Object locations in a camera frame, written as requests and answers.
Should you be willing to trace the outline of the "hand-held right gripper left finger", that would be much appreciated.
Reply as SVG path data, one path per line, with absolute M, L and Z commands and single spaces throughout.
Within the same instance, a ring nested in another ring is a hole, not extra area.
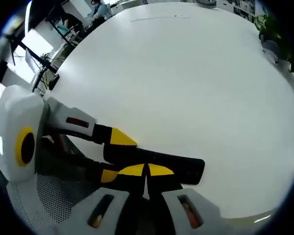
M 134 235 L 145 186 L 144 164 L 128 166 L 72 208 L 57 235 Z

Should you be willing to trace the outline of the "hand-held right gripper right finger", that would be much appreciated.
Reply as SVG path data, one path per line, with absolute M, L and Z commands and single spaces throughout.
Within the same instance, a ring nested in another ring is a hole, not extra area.
M 225 232 L 219 208 L 193 189 L 183 188 L 174 172 L 147 164 L 151 217 L 157 232 Z

